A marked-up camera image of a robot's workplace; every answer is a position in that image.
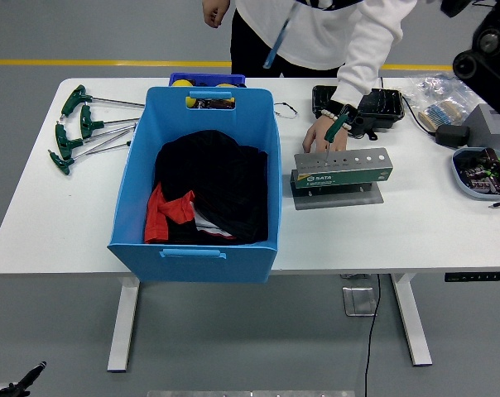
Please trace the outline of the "black-white robot left hand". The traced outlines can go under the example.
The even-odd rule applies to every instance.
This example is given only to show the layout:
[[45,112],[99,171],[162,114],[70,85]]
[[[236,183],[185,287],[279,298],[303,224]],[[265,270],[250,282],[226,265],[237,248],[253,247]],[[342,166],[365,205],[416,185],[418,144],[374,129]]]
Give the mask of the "black-white robot left hand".
[[46,368],[47,362],[41,361],[37,366],[32,368],[26,375],[18,382],[10,382],[7,384],[0,384],[0,396],[28,396],[31,392],[28,390],[35,380],[40,376]]

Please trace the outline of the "person's left hand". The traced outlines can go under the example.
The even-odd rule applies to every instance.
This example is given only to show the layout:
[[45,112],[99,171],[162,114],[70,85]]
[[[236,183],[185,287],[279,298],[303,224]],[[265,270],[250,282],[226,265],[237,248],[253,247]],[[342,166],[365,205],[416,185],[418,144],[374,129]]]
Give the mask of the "person's left hand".
[[334,141],[329,144],[325,140],[325,133],[332,127],[334,121],[326,116],[320,116],[308,129],[302,142],[302,148],[305,153],[345,151],[348,140],[348,131],[340,128],[334,136]]

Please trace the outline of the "person's right hand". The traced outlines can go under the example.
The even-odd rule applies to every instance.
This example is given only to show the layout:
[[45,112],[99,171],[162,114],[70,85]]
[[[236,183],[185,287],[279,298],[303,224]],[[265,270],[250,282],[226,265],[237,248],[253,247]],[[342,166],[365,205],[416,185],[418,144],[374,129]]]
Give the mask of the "person's right hand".
[[224,15],[230,7],[230,0],[203,0],[204,22],[214,29],[221,26]]

